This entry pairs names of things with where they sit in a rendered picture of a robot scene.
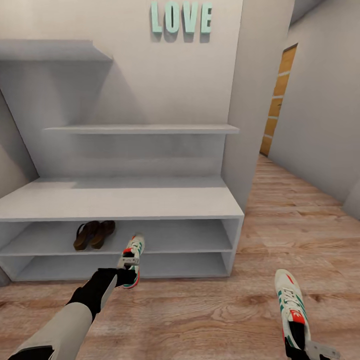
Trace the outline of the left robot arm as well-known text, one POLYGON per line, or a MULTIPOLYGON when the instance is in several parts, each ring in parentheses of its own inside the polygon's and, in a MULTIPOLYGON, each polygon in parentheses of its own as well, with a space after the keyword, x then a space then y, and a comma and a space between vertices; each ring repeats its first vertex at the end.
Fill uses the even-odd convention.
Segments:
POLYGON ((36 334, 21 344, 7 360, 76 360, 81 345, 113 290, 132 285, 139 258, 120 257, 117 269, 100 267, 84 287, 36 334))

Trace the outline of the gym shoe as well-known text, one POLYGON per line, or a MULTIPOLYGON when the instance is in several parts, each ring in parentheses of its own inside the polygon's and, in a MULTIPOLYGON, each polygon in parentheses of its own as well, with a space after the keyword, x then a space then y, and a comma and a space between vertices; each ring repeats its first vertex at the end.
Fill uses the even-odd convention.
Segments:
POLYGON ((285 342, 287 337, 291 347, 308 351, 305 342, 311 341, 311 334, 302 293, 296 279, 288 270, 279 268, 275 274, 274 286, 283 322, 283 341, 285 342))
MULTIPOLYGON (((141 232, 137 232, 129 241, 126 249, 122 252, 124 258, 140 258, 145 250, 145 237, 141 232)), ((133 284, 122 284, 122 287, 126 290, 133 289, 140 279, 140 271, 138 265, 126 265, 126 270, 135 270, 136 277, 133 284)))

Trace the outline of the sandal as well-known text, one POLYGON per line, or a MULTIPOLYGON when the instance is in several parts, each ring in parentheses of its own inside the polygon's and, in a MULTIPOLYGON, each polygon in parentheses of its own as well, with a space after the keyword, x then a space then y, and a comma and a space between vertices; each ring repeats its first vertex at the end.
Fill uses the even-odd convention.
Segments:
POLYGON ((90 244, 94 250, 99 250, 104 245, 104 240, 107 236, 111 235, 115 231, 115 221, 114 220, 105 220, 104 222, 100 223, 94 229, 93 239, 91 240, 90 244))
POLYGON ((76 241, 73 246, 76 251, 83 251, 88 246, 88 240, 95 234, 95 228, 100 224, 99 220, 89 221, 80 225, 76 233, 76 241))

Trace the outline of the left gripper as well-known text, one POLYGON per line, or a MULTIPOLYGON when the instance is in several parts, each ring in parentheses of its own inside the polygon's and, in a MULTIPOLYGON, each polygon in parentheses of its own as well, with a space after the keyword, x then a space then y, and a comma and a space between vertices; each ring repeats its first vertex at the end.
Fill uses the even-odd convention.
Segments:
POLYGON ((136 271, 134 269, 121 268, 118 271, 121 273, 121 282, 118 286, 134 284, 136 278, 136 271))

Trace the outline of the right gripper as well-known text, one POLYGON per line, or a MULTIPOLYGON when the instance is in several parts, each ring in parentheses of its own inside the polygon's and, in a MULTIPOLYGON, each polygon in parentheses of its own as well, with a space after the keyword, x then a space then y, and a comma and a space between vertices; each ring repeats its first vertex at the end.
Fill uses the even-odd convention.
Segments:
MULTIPOLYGON (((291 360, 310 360, 305 350, 301 350, 296 347, 290 346, 290 342, 287 339, 287 337, 285 337, 284 340, 285 340, 286 355, 290 357, 291 360)), ((331 360, 331 359, 325 356, 320 356, 320 360, 331 360)))

